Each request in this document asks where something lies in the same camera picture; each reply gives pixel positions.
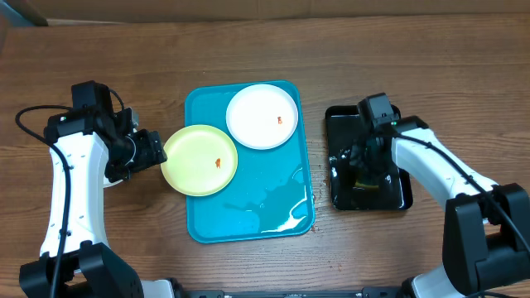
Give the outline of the yellow green sponge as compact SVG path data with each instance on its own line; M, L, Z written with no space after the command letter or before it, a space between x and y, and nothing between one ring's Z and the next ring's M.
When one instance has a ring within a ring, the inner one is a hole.
M366 191L375 191L379 189L379 185L378 182L373 182L371 180L356 180L354 183L354 188Z

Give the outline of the yellow plate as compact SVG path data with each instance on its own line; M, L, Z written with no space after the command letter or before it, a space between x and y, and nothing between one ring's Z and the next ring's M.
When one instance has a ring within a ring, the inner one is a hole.
M239 159L232 139L209 125L191 125L165 143L167 160L161 164L166 182L189 196L219 192L234 178Z

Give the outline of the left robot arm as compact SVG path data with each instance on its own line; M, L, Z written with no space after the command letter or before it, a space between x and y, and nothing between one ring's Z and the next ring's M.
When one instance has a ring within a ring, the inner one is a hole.
M117 94L95 81L71 88L39 141L50 148L50 220L37 261L20 268L28 297L175 297L171 279L143 281L108 245L104 188L166 161L158 132L138 129L131 108L113 109Z

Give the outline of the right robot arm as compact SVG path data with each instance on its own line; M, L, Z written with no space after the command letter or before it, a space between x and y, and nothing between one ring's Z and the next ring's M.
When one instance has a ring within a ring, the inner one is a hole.
M499 185L445 148L417 116L403 118L386 94L357 105L362 133L350 162L379 173L395 165L445 212L442 263L402 284L403 297L481 297L529 278L529 194Z

